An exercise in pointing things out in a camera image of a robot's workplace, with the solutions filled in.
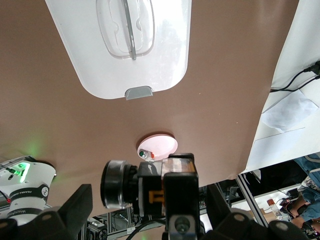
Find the small bottle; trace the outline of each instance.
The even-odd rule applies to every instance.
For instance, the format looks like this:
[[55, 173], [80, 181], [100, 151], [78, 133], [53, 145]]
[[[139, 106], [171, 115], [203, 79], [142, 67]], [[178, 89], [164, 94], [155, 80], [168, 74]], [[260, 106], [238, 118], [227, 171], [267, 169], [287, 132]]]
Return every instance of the small bottle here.
[[282, 215], [282, 213], [279, 211], [279, 208], [277, 207], [277, 205], [275, 204], [275, 201], [273, 199], [269, 199], [268, 201], [266, 201], [268, 203], [268, 205], [270, 206], [273, 214], [275, 215], [276, 219], [278, 220], [282, 220], [284, 218], [284, 216]]
[[147, 162], [153, 162], [155, 160], [155, 155], [151, 151], [140, 149], [139, 156]]

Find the white paper sheet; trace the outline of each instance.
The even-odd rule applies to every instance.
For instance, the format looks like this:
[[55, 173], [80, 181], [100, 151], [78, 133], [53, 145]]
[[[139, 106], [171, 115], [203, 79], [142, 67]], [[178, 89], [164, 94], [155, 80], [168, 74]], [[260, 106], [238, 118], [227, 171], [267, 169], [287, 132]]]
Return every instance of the white paper sheet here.
[[319, 109], [300, 90], [292, 92], [261, 115], [261, 121], [284, 133]]
[[293, 149], [305, 128], [258, 139], [251, 149], [245, 172], [279, 163], [282, 153]]

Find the camera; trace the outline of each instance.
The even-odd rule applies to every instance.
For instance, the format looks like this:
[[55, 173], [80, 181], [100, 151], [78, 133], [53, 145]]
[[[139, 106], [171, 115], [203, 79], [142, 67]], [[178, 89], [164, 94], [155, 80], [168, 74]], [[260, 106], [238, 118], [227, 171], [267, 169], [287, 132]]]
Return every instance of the camera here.
[[165, 216], [170, 239], [196, 239], [200, 233], [199, 180], [191, 153], [156, 162], [111, 160], [103, 170], [100, 195], [108, 209], [132, 204], [140, 217]]

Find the brown table surface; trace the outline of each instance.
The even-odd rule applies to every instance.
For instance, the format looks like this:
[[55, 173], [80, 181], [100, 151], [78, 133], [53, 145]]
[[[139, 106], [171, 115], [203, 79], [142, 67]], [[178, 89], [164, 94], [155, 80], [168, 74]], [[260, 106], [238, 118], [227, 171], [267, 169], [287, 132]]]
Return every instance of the brown table surface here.
[[81, 85], [43, 0], [0, 7], [0, 161], [33, 155], [57, 177], [48, 204], [92, 184], [92, 215], [103, 167], [138, 165], [137, 142], [173, 134], [191, 152], [201, 186], [245, 169], [260, 114], [298, 0], [194, 0], [188, 69], [153, 97], [105, 100]]

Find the camera lens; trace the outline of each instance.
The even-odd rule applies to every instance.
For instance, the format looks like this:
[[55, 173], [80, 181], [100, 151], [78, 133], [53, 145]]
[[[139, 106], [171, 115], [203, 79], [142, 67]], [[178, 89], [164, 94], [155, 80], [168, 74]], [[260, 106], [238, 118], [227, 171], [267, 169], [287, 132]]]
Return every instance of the camera lens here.
[[137, 167], [127, 161], [107, 162], [102, 173], [100, 195], [107, 209], [127, 207], [138, 196]]

